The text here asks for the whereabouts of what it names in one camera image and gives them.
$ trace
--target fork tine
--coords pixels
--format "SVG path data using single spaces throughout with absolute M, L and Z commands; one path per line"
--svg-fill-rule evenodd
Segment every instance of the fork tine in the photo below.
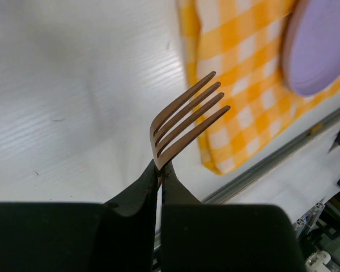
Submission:
M 183 137 L 177 140 L 172 146 L 162 153 L 162 166 L 172 160 L 177 154 L 179 154 L 184 148 L 188 146 L 194 139 L 196 139 L 200 134 L 202 134 L 209 126 L 211 126 L 216 120 L 218 120 L 222 115 L 224 115 L 231 107 L 225 106 L 218 110 L 212 116 L 207 118 L 204 122 L 197 125 L 194 129 L 186 133 Z
M 210 99 L 204 106 L 190 115 L 187 119 L 185 119 L 179 126 L 177 126 L 173 131 L 171 131 L 157 146 L 157 156 L 159 157 L 160 153 L 164 150 L 167 145 L 174 140 L 181 132 L 183 132 L 190 124 L 192 124 L 196 119 L 201 117 L 205 112 L 207 112 L 211 107 L 213 107 L 217 102 L 219 102 L 224 96 L 224 93 L 221 92 Z
M 204 87 L 213 77 L 215 71 L 210 72 L 197 82 L 193 87 L 189 88 L 186 92 L 180 95 L 177 99 L 171 102 L 166 108 L 164 108 L 153 120 L 150 126 L 150 133 L 153 137 L 160 127 L 175 113 L 182 105 L 184 105 L 195 93 L 197 93 L 202 87 Z
M 188 112 L 190 112 L 193 108 L 199 105 L 205 98 L 211 95 L 220 87 L 220 82 L 214 83 L 208 89 L 203 91 L 199 96 L 193 99 L 188 105 L 186 105 L 182 110 L 174 115 L 168 122 L 166 122 L 156 133 L 155 136 L 155 146 L 158 145 L 159 141 L 165 135 L 166 132 L 169 131 L 176 123 L 178 123 Z

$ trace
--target fork head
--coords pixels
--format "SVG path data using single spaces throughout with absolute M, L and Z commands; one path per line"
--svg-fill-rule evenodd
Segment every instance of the fork head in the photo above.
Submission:
M 164 108 L 153 120 L 150 126 L 150 142 L 152 147 L 152 153 L 154 155 L 154 161 L 158 170 L 161 170 L 168 162 L 170 162 L 177 154 L 179 154 L 188 144 L 196 139 L 204 130 L 211 126 L 216 120 L 224 115 L 230 106 L 225 106 L 222 109 L 215 112 L 209 118 L 201 122 L 194 129 L 187 132 L 184 136 L 173 143 L 169 148 L 165 148 L 190 124 L 196 119 L 207 112 L 212 106 L 219 102 L 224 93 L 220 92 L 210 99 L 207 103 L 197 109 L 193 114 L 183 120 L 177 127 L 170 131 L 185 115 L 187 115 L 193 108 L 199 105 L 202 101 L 207 99 L 213 92 L 220 87 L 220 82 L 214 83 L 192 101 L 190 101 L 181 110 L 175 113 L 181 108 L 192 96 L 199 92 L 213 77 L 215 72 L 209 73 L 202 78 L 193 87 L 188 89 L 173 102 L 171 102 L 166 108 Z

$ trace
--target lavender plate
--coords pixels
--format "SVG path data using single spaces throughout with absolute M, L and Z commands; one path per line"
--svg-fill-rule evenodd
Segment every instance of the lavender plate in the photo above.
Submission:
M 321 92 L 340 75 L 340 0 L 299 0 L 284 41 L 282 69 L 300 96 Z

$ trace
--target yellow checkered cloth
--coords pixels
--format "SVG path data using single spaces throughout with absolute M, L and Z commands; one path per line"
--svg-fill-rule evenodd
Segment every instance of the yellow checkered cloth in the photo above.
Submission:
M 302 114 L 340 90 L 340 77 L 314 97 L 288 90 L 279 67 L 295 0 L 179 0 L 186 70 L 193 85 L 210 71 L 225 96 L 207 114 L 231 110 L 198 137 L 203 164 L 217 174 L 242 165 Z

